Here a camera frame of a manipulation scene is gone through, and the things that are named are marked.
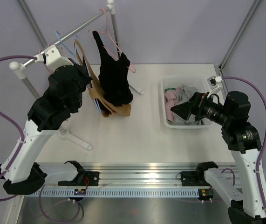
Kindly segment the green tank top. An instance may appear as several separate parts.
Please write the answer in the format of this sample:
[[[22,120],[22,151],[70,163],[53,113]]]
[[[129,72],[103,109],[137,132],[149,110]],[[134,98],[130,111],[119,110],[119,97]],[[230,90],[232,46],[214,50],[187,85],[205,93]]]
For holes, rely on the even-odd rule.
[[[176,88],[167,88],[167,89],[164,90],[164,92],[167,92],[169,90],[176,90]]]

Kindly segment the brown tank top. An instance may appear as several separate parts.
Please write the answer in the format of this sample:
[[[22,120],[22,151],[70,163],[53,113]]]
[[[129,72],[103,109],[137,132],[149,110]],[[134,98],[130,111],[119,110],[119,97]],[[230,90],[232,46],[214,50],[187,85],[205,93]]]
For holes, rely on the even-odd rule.
[[[88,86],[89,95],[92,98],[92,100],[95,98],[98,99],[99,106],[102,111],[101,115],[106,118],[114,116],[114,115],[123,115],[127,117],[130,116],[130,112],[131,112],[130,104],[114,106],[112,103],[104,99],[103,97],[104,91],[101,88],[100,82],[98,78],[96,77],[96,75],[94,74],[88,60],[86,59],[83,47],[81,45],[79,45],[79,47],[81,48],[80,51],[82,55],[85,57],[85,60],[87,62],[88,68],[90,70],[91,78],[92,78],[92,81],[90,82]]]

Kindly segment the mauve pink tank top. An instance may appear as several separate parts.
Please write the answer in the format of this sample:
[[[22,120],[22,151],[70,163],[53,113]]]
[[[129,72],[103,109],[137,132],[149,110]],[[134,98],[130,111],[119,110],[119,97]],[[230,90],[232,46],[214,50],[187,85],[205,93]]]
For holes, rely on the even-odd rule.
[[[166,118],[168,121],[173,122],[174,114],[171,111],[171,108],[176,106],[178,103],[178,100],[176,98],[176,91],[169,90],[165,92],[164,99],[165,99]]]

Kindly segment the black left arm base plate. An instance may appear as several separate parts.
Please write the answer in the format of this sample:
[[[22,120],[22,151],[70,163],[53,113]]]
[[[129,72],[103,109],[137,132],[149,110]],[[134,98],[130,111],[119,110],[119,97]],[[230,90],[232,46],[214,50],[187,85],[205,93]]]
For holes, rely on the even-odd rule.
[[[97,171],[79,172],[71,181],[59,181],[58,186],[98,186],[100,173]]]

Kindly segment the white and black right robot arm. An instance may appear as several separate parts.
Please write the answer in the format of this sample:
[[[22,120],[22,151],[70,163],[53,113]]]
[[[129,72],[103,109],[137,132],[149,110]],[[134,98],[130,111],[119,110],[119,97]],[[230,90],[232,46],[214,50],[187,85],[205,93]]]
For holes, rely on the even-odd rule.
[[[222,127],[242,190],[238,191],[214,162],[198,164],[195,179],[218,193],[233,224],[266,224],[266,182],[258,159],[262,146],[257,129],[247,121],[250,108],[248,96],[239,91],[229,92],[224,104],[213,102],[209,93],[195,92],[189,101],[171,108],[184,120],[194,115],[196,120],[205,118]]]

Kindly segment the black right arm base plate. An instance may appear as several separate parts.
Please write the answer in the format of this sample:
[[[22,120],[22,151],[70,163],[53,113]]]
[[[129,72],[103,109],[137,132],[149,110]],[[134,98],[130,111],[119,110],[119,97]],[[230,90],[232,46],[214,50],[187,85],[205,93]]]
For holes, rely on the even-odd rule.
[[[184,187],[211,187],[206,181],[198,178],[195,171],[182,171],[176,175]]]

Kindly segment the grey tank top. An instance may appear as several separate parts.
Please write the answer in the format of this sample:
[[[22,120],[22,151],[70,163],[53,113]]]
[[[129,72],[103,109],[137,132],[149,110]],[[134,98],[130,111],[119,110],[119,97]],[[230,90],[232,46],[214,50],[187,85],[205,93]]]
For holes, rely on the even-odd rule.
[[[178,93],[176,93],[176,99],[178,102],[176,105],[180,105],[182,103],[188,102],[191,97],[194,95],[195,92],[197,92],[197,88],[195,87],[189,87],[187,85],[182,84],[181,86],[177,87]],[[190,118],[185,121],[182,118],[180,118],[178,115],[173,114],[174,119],[172,124],[176,126],[202,126],[205,125],[205,122],[202,120],[196,121],[195,116],[191,115]]]

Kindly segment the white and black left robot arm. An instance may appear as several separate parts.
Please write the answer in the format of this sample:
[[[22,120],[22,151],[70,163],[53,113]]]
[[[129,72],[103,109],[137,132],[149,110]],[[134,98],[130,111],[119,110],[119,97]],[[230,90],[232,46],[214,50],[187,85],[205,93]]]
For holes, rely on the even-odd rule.
[[[30,195],[45,184],[78,186],[84,169],[76,161],[50,167],[38,164],[41,150],[62,123],[82,106],[82,94],[92,78],[84,66],[61,65],[49,76],[49,87],[35,100],[25,128],[7,160],[0,165],[0,179],[9,195]]]

